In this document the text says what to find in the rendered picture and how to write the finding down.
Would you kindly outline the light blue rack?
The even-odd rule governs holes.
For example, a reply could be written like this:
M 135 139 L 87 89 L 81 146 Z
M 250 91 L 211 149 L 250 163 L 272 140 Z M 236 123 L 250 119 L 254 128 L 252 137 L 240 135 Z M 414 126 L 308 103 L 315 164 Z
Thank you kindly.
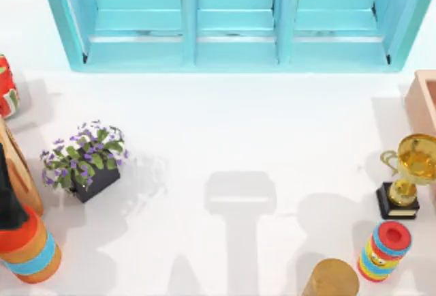
M 398 72 L 431 0 L 48 0 L 77 72 Z

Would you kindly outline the purple flower plant pot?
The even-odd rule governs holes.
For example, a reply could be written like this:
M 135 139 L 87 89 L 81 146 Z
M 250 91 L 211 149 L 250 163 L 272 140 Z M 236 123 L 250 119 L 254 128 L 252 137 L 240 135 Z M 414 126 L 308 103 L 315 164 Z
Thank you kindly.
M 128 157 L 119 128 L 100 120 L 85 122 L 75 134 L 58 138 L 52 149 L 41 152 L 42 181 L 85 203 L 120 179 L 120 167 Z

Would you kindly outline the brown bread loaf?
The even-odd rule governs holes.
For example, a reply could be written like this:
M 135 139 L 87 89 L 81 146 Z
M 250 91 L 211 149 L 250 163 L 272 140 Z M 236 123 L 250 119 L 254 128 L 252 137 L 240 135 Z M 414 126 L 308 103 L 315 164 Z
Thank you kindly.
M 339 258 L 320 261 L 301 296 L 357 296 L 360 283 L 354 268 Z

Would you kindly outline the gold trophy with black base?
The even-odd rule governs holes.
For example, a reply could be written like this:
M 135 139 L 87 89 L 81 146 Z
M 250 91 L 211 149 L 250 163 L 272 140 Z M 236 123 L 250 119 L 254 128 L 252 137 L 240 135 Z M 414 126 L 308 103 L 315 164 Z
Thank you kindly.
M 436 137 L 411 134 L 401 140 L 396 151 L 385 151 L 379 158 L 399 176 L 376 190 L 381 217 L 415 219 L 420 209 L 417 187 L 436 181 Z

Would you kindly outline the wooden board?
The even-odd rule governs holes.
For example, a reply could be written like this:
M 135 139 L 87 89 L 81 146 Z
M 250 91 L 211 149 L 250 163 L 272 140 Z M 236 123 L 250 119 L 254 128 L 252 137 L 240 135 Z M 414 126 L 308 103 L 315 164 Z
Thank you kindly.
M 44 205 L 27 161 L 2 117 L 0 117 L 0 143 L 3 145 L 12 187 L 20 204 L 31 207 L 38 216 L 42 216 Z

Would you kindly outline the salmon-coloured box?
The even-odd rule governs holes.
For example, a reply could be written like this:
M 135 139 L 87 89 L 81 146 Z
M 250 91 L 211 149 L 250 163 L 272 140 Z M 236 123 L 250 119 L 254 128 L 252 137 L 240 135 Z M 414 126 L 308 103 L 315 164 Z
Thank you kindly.
M 417 70 L 405 96 L 412 132 L 436 137 L 436 70 Z

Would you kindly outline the red and white can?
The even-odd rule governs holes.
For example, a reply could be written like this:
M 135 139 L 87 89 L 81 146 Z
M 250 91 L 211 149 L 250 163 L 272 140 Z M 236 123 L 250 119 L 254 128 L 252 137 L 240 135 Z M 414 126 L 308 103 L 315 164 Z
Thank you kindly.
M 6 119 L 17 112 L 20 98 L 10 65 L 0 54 L 0 115 Z

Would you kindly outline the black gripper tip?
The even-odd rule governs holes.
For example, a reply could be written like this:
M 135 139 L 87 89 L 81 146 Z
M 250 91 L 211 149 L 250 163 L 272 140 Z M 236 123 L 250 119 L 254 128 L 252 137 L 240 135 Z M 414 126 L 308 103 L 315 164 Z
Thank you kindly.
M 28 219 L 12 187 L 3 145 L 0 143 L 0 231 L 18 230 Z

